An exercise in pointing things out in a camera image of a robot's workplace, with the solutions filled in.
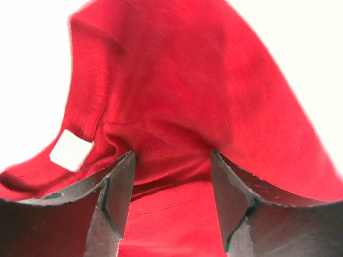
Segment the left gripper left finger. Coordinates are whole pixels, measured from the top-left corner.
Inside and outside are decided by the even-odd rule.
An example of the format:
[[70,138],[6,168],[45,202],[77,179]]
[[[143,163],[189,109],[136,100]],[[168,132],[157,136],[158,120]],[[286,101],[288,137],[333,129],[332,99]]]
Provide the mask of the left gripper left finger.
[[116,256],[131,202],[136,156],[42,199],[1,201],[1,256]]

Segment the dark red t shirt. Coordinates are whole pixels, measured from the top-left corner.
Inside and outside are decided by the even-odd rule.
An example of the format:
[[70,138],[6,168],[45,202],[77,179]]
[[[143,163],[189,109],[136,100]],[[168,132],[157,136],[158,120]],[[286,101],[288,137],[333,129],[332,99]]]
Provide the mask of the dark red t shirt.
[[116,256],[228,256],[211,153],[287,192],[342,202],[342,180],[259,37],[225,1],[92,1],[70,17],[57,138],[1,174],[42,199],[136,156]]

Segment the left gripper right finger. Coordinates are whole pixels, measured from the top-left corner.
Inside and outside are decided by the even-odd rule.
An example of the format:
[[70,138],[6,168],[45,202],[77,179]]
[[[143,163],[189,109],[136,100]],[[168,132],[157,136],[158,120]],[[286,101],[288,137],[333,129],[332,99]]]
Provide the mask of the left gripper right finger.
[[228,256],[342,256],[342,202],[305,198],[211,153],[223,250]]

